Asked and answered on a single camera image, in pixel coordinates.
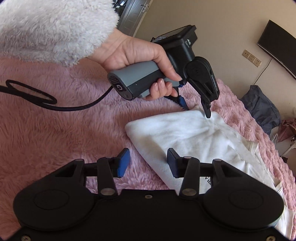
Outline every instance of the door handle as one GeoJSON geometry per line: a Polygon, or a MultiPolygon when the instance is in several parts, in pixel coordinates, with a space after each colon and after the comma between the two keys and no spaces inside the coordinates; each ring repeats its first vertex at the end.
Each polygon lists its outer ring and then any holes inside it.
{"type": "Polygon", "coordinates": [[[141,4],[140,6],[143,6],[141,11],[142,11],[142,12],[145,12],[145,10],[146,10],[146,8],[147,8],[148,5],[143,5],[143,4],[141,4]]]}

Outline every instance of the gray bag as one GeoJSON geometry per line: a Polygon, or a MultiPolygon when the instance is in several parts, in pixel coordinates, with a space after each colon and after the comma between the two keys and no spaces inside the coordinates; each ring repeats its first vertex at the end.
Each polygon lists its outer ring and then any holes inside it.
{"type": "Polygon", "coordinates": [[[279,110],[262,93],[259,86],[251,85],[250,90],[240,101],[244,103],[244,107],[268,135],[270,135],[272,128],[280,125],[281,116],[279,110]]]}

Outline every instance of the white cloth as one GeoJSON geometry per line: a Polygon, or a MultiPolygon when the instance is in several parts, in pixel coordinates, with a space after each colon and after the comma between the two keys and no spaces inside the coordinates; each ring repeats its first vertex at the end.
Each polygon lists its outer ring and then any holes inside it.
{"type": "MultiPolygon", "coordinates": [[[[205,163],[222,159],[276,190],[285,203],[276,229],[291,238],[294,212],[286,207],[280,180],[266,168],[258,143],[246,140],[225,124],[218,113],[212,112],[207,119],[196,107],[190,111],[156,115],[128,123],[126,133],[145,161],[169,189],[175,189],[177,193],[183,178],[173,177],[166,161],[168,148],[174,148],[179,156],[192,156],[205,163]]],[[[201,177],[200,193],[209,188],[209,178],[201,177]]]]}

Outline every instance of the pink faux fur blanket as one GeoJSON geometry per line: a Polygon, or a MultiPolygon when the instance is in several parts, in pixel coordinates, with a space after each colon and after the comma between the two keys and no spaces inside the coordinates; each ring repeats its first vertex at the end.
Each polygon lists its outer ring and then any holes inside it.
{"type": "MultiPolygon", "coordinates": [[[[0,73],[2,81],[17,80],[48,92],[57,98],[59,106],[90,103],[110,86],[106,72],[89,60],[64,68],[56,64],[2,59],[0,73]]],[[[296,210],[292,172],[242,102],[221,80],[218,84],[221,94],[213,102],[212,110],[245,138],[259,142],[266,166],[282,181],[288,208],[296,210]]],[[[200,103],[199,95],[189,84],[181,89],[181,94],[190,108],[200,103]]],[[[125,176],[116,180],[117,188],[167,189],[136,151],[124,126],[136,119],[177,111],[181,108],[167,99],[126,101],[115,90],[96,106],[78,112],[50,111],[0,93],[0,236],[6,239],[20,227],[12,209],[15,195],[76,158],[95,162],[100,157],[116,156],[128,147],[131,163],[125,176]]],[[[88,179],[87,187],[95,192],[94,178],[88,179]]]]}

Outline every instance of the fluffy sleeve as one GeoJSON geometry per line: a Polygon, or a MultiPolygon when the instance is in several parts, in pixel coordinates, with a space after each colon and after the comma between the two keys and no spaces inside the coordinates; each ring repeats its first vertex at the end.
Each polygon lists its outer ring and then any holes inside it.
{"type": "Polygon", "coordinates": [[[4,0],[0,57],[77,64],[114,30],[112,0],[4,0]]]}

